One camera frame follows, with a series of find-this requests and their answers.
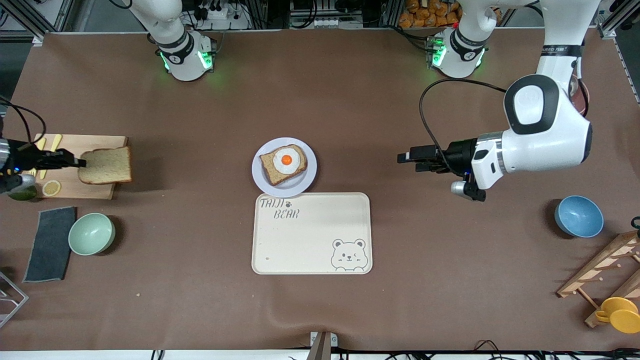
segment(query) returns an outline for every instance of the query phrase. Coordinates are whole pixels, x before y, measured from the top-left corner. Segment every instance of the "egg white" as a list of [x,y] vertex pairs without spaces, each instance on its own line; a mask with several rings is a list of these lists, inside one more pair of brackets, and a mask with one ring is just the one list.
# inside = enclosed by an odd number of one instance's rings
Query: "egg white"
[[[282,158],[285,155],[289,155],[291,157],[291,159],[293,160],[291,164],[284,165],[282,163]],[[291,175],[294,172],[296,172],[296,170],[300,166],[300,155],[298,154],[297,151],[290,148],[278,150],[275,156],[273,156],[273,166],[276,168],[278,172],[281,172],[285,175]]]

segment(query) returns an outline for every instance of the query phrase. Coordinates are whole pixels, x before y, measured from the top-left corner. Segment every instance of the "toast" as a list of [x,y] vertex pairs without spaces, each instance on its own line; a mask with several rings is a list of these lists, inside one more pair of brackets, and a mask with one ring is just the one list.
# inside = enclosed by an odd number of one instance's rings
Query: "toast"
[[[276,153],[282,149],[293,149],[298,153],[298,155],[300,155],[300,164],[298,165],[296,171],[292,174],[283,174],[279,172],[273,164],[273,158],[276,156]],[[264,169],[269,182],[273,186],[277,186],[283,181],[288,180],[307,169],[307,157],[305,156],[305,153],[302,151],[302,149],[300,149],[300,147],[297,145],[287,145],[279,147],[274,151],[269,152],[268,154],[260,155],[260,160],[262,162],[262,168]]]
[[78,178],[84,184],[104,185],[113,183],[130,183],[131,148],[97,149],[80,156],[86,160],[86,167],[78,169]]

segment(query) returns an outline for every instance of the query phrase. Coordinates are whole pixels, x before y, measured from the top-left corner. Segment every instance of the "bear drawing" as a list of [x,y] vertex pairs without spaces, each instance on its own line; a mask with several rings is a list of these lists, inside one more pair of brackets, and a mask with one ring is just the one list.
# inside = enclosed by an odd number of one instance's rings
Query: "bear drawing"
[[364,271],[369,262],[364,253],[364,245],[363,239],[357,239],[353,243],[334,240],[331,265],[336,271]]

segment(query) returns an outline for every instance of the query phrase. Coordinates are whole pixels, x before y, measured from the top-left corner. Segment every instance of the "yellow knife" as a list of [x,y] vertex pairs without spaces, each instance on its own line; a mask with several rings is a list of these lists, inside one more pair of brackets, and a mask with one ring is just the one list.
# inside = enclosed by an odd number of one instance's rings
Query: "yellow knife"
[[[61,141],[62,141],[62,135],[60,135],[60,134],[56,135],[53,138],[53,144],[51,145],[51,151],[52,152],[58,150],[58,146],[60,145]],[[47,171],[46,170],[41,170],[40,171],[40,180],[43,180],[46,175],[47,175]]]
[[[36,147],[38,148],[38,150],[42,150],[44,149],[44,145],[47,143],[47,139],[46,138],[42,138],[40,140],[38,140],[38,142],[36,143]],[[38,173],[38,170],[32,168],[31,170],[27,171],[28,175],[33,175],[36,176],[36,174]]]

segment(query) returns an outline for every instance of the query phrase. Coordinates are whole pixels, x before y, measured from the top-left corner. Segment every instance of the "bowl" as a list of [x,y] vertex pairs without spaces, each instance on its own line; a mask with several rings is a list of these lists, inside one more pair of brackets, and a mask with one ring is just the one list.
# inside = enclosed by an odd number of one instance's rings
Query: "bowl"
[[556,208],[556,223],[564,232],[579,238],[592,238],[602,231],[604,217],[591,200],[578,195],[565,197]]
[[69,231],[69,247],[78,255],[95,255],[105,251],[116,236],[111,220],[91,213],[79,218]]

